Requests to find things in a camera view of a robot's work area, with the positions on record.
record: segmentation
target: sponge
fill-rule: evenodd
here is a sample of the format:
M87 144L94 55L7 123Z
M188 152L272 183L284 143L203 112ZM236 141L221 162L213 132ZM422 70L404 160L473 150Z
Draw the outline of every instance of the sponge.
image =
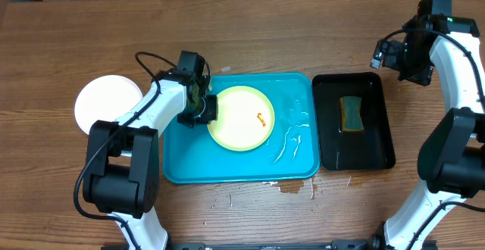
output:
M340 113L342 115L343 132L360 132L364 130L361 119L362 98L356 96L344 96L340 98Z

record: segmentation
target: black tray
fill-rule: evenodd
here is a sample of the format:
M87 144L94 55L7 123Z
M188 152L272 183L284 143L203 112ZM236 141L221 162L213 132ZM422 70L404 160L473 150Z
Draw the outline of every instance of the black tray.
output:
M380 77L318 75L312 81L321 164L326 170L380 170L396 163ZM362 132L342 132L340 98L361 97Z

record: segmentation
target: round plate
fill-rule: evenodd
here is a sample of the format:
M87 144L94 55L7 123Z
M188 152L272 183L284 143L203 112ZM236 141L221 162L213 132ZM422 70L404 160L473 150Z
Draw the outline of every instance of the round plate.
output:
M270 100L257 89L234 86L217 95L217 120L207 125L212 138L229 150L244 152L260 146L274 127Z
M77 96L74 105L77 125L89 134L97 120L114 121L131 110L142 97L142 91L126 77L99 77L84 86Z

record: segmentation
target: wooden table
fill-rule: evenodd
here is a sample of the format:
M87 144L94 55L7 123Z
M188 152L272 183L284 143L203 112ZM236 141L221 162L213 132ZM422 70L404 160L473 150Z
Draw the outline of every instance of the wooden table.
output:
M149 77L140 50L177 61L199 52L213 73L372 71L380 37L400 28L420 0L107 0L9 4L0 31L0 245L97 249L124 242L112 222L74 209L86 135L77 93L105 74ZM485 31L485 0L453 0L455 16ZM482 58L485 57L483 46ZM153 70L166 69L150 61ZM383 81L397 163L391 170L327 172L277 185L177 186L161 179L156 211L175 242L329 242L367 238L418 181L416 158L444 115L438 76L428 87ZM484 206L479 193L468 201ZM83 203L91 212L92 205ZM432 232L440 249L485 248L485 216L456 208Z

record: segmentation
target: tray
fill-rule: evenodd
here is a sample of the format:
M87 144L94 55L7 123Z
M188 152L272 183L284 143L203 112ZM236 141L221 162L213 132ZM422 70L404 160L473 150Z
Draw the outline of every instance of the tray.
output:
M380 77L376 73L318 75L313 81L321 164L326 170L379 170L396 163ZM361 97L362 132L343 133L340 101Z
M309 79L300 73L213 76L211 94L231 86L254 87L271 101L275 124L266 143L247 152L230 151L212 139L207 126L190 129L174 118L164 131L164 175L173 183L221 183L315 174L320 156Z

